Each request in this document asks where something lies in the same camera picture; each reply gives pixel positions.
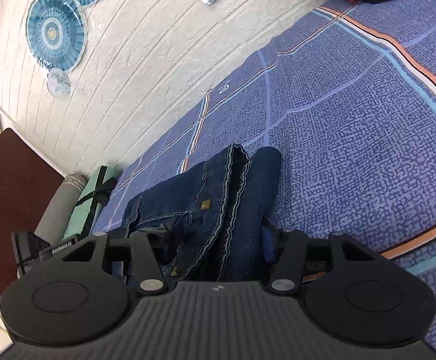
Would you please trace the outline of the dark blue denim pants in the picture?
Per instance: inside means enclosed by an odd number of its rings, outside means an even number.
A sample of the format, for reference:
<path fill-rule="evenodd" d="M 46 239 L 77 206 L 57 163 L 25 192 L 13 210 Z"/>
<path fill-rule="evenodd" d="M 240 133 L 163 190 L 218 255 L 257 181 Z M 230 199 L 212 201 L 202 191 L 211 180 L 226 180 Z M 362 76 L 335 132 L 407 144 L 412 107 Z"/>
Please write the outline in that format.
<path fill-rule="evenodd" d="M 274 258 L 262 222 L 271 212 L 282 156 L 231 144 L 187 172 L 132 198 L 115 233 L 149 236 L 167 283 L 260 281 Z"/>

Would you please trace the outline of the grey patterned pillow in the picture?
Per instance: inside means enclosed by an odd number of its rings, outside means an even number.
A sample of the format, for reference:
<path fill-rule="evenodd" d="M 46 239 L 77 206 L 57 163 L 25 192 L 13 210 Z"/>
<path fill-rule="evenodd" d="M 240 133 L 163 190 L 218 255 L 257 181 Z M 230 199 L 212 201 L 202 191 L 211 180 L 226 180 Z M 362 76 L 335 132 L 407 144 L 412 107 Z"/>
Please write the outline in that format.
<path fill-rule="evenodd" d="M 86 186 L 86 178 L 79 174 L 65 177 L 46 207 L 34 234 L 54 245 L 61 241 L 75 204 Z"/>

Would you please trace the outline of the dark brown wooden headboard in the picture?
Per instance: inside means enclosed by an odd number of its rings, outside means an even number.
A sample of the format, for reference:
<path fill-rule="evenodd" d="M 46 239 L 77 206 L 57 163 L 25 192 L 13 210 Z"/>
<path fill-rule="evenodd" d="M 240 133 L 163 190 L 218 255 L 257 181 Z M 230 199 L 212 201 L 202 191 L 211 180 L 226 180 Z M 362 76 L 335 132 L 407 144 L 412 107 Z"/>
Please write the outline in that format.
<path fill-rule="evenodd" d="M 62 181 L 13 129 L 0 135 L 0 295 L 17 278 L 11 234 L 36 229 Z"/>

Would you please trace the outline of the green pillow with black ribbon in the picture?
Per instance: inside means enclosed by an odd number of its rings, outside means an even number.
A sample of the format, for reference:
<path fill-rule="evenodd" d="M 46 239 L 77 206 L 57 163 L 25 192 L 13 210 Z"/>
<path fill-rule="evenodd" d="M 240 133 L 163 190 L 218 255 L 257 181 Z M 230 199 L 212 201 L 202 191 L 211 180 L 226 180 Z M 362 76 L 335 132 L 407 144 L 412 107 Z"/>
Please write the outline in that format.
<path fill-rule="evenodd" d="M 82 238 L 91 233 L 102 209 L 107 206 L 121 173 L 117 166 L 99 166 L 93 171 L 74 206 L 63 240 L 72 236 Z"/>

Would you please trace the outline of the small white paper fan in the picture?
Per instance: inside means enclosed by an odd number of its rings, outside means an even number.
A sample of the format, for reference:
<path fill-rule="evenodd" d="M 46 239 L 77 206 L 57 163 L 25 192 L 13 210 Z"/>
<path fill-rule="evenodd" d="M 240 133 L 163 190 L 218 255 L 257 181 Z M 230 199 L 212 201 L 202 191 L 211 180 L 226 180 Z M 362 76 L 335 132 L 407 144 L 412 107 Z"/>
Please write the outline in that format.
<path fill-rule="evenodd" d="M 50 94 L 56 98 L 67 96 L 71 91 L 69 76 L 58 67 L 49 70 L 46 86 Z"/>

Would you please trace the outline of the blue plaid bed sheet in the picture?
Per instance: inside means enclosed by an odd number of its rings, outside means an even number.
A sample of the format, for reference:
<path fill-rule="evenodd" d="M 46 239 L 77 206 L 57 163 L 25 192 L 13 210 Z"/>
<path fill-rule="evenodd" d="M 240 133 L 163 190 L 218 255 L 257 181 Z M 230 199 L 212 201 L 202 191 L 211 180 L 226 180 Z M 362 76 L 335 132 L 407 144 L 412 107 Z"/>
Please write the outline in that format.
<path fill-rule="evenodd" d="M 305 15 L 123 172 L 95 230 L 233 143 L 282 153 L 275 225 L 344 231 L 436 294 L 436 0 L 329 0 Z"/>

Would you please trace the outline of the blue paper fan decoration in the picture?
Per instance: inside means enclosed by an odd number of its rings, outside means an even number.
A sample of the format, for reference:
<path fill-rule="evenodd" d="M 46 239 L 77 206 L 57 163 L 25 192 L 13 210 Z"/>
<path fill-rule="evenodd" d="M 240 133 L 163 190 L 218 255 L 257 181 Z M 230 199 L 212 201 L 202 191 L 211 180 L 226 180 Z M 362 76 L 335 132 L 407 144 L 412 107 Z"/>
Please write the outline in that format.
<path fill-rule="evenodd" d="M 27 13 L 26 38 L 40 66 L 66 73 L 74 70 L 88 38 L 78 0 L 34 0 Z"/>

